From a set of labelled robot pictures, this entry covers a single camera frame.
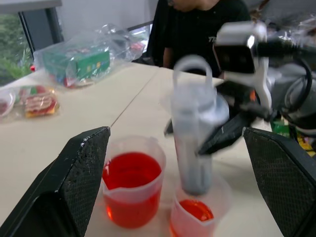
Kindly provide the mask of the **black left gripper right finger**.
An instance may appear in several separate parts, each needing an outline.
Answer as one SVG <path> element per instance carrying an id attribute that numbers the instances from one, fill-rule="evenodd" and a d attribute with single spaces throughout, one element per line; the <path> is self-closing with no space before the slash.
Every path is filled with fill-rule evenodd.
<path id="1" fill-rule="evenodd" d="M 259 191 L 285 237 L 316 235 L 316 160 L 287 137 L 244 128 Z"/>

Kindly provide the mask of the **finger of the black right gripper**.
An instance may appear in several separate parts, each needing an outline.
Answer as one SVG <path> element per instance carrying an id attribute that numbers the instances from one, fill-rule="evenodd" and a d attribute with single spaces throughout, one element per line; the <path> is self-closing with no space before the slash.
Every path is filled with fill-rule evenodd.
<path id="1" fill-rule="evenodd" d="M 164 129 L 164 136 L 170 136 L 173 135 L 173 125 L 172 125 L 172 120 L 170 119 L 168 123 L 166 124 L 166 127 Z"/>
<path id="2" fill-rule="evenodd" d="M 249 127 L 255 121 L 251 114 L 236 114 L 222 126 L 215 129 L 197 148 L 197 155 L 211 155 L 221 149 L 231 146 L 242 136 L 244 127 Z"/>

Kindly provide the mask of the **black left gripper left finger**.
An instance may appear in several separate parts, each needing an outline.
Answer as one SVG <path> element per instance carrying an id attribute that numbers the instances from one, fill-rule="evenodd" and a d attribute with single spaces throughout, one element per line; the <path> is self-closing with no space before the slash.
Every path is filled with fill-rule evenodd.
<path id="1" fill-rule="evenodd" d="M 107 126 L 71 138 L 0 228 L 2 237 L 82 237 L 101 184 Z"/>

